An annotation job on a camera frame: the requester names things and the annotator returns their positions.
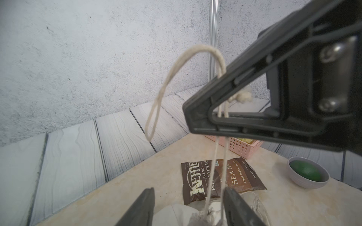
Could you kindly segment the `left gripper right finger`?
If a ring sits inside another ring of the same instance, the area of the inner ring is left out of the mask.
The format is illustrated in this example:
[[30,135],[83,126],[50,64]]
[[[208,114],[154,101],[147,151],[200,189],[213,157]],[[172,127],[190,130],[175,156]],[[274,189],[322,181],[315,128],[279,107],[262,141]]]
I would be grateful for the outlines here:
[[228,226],[266,226],[243,198],[232,188],[223,192],[223,206]]

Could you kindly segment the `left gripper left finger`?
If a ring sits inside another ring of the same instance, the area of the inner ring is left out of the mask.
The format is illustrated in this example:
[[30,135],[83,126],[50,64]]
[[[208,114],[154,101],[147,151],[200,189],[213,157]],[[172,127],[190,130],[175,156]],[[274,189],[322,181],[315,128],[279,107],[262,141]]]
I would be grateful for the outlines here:
[[155,207],[155,189],[146,188],[116,223],[116,226],[151,226]]

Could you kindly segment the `brown potato chips bag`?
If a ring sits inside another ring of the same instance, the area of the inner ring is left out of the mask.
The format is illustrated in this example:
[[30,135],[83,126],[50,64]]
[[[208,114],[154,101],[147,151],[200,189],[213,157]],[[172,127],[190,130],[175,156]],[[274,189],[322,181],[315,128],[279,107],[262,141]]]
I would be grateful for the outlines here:
[[[205,200],[209,186],[211,186],[211,198],[219,198],[221,196],[221,185],[224,182],[222,167],[223,160],[216,160],[213,181],[209,185],[212,168],[211,160],[182,163],[184,204],[189,205],[194,201]],[[226,182],[227,187],[236,190],[238,193],[266,189],[254,169],[242,157],[227,161]]]

